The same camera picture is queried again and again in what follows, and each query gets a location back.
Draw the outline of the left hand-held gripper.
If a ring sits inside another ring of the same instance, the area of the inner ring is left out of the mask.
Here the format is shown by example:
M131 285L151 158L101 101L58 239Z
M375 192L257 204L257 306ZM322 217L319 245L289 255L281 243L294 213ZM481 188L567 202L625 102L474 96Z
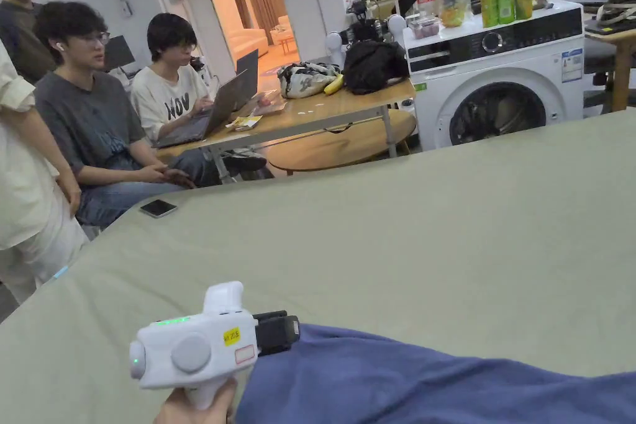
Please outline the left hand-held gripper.
M207 410L229 379L260 356L282 353L300 339L297 316L252 314L243 284L208 288L202 313L153 322L130 344L130 375L140 389L181 388L197 410Z

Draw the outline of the person's left hand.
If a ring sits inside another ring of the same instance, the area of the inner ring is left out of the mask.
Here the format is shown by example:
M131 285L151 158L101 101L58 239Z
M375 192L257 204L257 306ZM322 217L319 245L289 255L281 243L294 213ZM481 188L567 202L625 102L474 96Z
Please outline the person's left hand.
M198 410L183 389L175 389L161 406L153 423L230 423L237 382L230 378L217 391L212 405Z

